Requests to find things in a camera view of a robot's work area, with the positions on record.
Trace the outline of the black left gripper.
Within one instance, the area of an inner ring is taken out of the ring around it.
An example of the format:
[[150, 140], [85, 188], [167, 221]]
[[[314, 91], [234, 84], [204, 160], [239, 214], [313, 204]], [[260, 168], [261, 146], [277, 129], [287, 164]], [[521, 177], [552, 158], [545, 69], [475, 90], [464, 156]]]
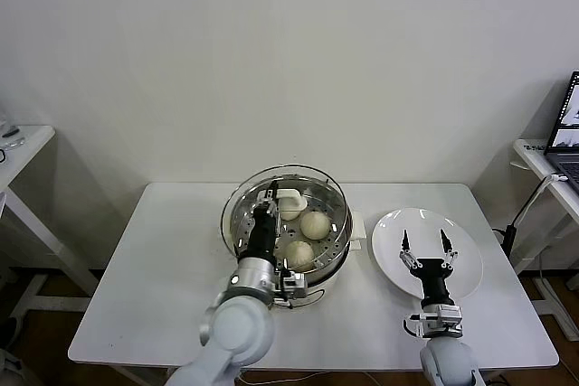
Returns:
[[275, 262], [275, 243], [280, 234], [281, 215], [277, 192], [279, 183], [274, 180], [257, 193], [253, 211], [254, 226], [245, 250], [246, 258], [265, 259]]

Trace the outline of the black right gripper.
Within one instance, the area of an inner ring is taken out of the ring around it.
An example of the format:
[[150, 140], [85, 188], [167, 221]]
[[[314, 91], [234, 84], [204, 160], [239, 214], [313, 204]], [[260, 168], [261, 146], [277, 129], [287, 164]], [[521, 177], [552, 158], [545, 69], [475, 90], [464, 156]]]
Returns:
[[445, 279], [452, 274], [453, 263], [459, 252], [453, 248], [451, 239], [440, 229], [444, 259], [417, 259], [411, 252], [407, 230], [403, 231], [399, 257], [410, 273], [422, 283], [421, 307], [433, 305], [454, 306]]

